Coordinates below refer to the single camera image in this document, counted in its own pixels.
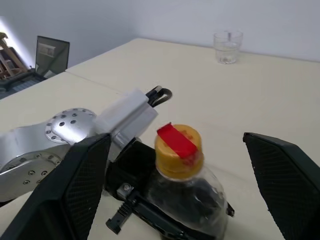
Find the light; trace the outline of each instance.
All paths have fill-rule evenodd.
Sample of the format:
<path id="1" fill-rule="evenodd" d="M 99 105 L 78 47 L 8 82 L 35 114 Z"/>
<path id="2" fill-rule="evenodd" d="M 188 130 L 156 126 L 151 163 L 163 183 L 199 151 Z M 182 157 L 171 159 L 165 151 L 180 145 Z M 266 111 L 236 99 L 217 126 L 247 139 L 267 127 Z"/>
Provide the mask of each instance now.
<path id="1" fill-rule="evenodd" d="M 13 47 L 17 52 L 21 60 L 25 63 L 27 69 L 29 66 L 35 65 L 32 55 L 28 49 L 21 43 L 21 41 L 15 36 L 13 31 L 6 24 L 6 19 L 4 16 L 0 16 L 0 32 L 4 32 L 8 38 L 5 39 L 5 42 L 8 46 Z"/>

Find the black cable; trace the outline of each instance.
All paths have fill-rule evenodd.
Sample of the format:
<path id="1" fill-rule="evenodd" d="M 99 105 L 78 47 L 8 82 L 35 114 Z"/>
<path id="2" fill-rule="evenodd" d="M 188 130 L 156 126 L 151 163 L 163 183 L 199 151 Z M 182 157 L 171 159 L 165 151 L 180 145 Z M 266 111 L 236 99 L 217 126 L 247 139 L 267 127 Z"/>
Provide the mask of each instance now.
<path id="1" fill-rule="evenodd" d="M 172 98 L 172 92 L 167 88 L 156 86 L 149 91 L 146 96 L 149 98 L 148 104 L 151 107 L 156 107 Z"/>

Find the bolt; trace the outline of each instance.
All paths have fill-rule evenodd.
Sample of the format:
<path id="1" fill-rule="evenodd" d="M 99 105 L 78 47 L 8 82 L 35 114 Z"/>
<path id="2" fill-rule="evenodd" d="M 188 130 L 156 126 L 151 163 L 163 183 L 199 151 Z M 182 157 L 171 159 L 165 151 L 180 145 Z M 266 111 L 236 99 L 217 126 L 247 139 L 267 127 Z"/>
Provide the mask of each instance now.
<path id="1" fill-rule="evenodd" d="M 131 186 L 130 186 L 129 184 L 125 184 L 125 185 L 123 186 L 123 190 L 125 190 L 125 191 L 129 191 L 130 188 L 131 188 Z"/>

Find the plastic bottle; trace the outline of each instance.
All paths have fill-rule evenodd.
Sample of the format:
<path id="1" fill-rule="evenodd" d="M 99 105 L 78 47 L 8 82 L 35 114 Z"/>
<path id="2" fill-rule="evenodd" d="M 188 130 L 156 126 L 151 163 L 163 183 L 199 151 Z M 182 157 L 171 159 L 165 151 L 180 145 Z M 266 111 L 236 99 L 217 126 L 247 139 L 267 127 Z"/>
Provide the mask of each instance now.
<path id="1" fill-rule="evenodd" d="M 185 226 L 224 238 L 226 197 L 215 175 L 204 166 L 199 133 L 187 125 L 168 124 L 155 140 L 156 168 L 147 199 Z"/>

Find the white table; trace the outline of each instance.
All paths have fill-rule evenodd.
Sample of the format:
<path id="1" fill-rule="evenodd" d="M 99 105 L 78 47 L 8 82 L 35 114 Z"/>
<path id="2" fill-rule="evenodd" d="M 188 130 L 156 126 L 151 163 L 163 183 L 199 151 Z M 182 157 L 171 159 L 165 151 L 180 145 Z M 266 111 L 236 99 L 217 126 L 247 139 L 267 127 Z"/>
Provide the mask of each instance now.
<path id="1" fill-rule="evenodd" d="M 282 240 L 259 193 L 242 136 L 256 132 L 293 142 L 320 164 L 319 76 L 320 64 L 315 62 L 244 53 L 238 63 L 222 65 L 209 48 L 136 39 L 0 101 L 0 131 L 41 122 L 73 107 L 99 114 L 119 93 L 162 85 L 174 97 L 156 108 L 159 116 L 142 141 L 153 146 L 156 129 L 168 122 L 197 129 L 206 163 L 236 211 L 225 239 Z M 24 198 L 0 208 L 0 216 L 10 216 L 8 211 L 14 216 Z M 111 197 L 101 199 L 88 239 L 159 239 L 135 216 L 118 236 L 112 233 L 105 222 L 119 206 Z"/>

